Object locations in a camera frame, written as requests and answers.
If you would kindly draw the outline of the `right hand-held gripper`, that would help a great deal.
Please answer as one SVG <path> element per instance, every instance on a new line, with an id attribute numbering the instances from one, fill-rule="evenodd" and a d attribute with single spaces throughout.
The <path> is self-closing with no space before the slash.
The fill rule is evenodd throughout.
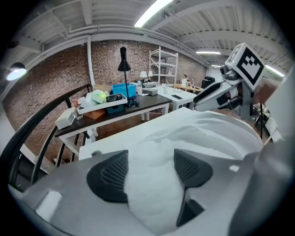
<path id="1" fill-rule="evenodd" d="M 193 99 L 195 110 L 229 108 L 241 119 L 257 117 L 259 114 L 253 109 L 254 94 L 264 69 L 265 64 L 248 44 L 237 45 L 220 67 L 223 81 L 210 84 Z"/>

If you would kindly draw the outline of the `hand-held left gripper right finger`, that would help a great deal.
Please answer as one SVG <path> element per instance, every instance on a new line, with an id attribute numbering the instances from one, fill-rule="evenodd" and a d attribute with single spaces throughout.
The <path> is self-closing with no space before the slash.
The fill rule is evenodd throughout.
<path id="1" fill-rule="evenodd" d="M 174 150 L 174 168 L 184 190 L 176 235 L 227 236 L 245 193 L 257 153 L 242 160 Z"/>

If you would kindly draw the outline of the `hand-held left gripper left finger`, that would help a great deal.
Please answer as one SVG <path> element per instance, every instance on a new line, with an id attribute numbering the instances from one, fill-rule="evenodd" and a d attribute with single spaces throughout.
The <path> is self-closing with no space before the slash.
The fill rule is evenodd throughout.
<path id="1" fill-rule="evenodd" d="M 145 236 L 124 192 L 128 151 L 62 165 L 23 194 L 23 211 L 53 236 Z"/>

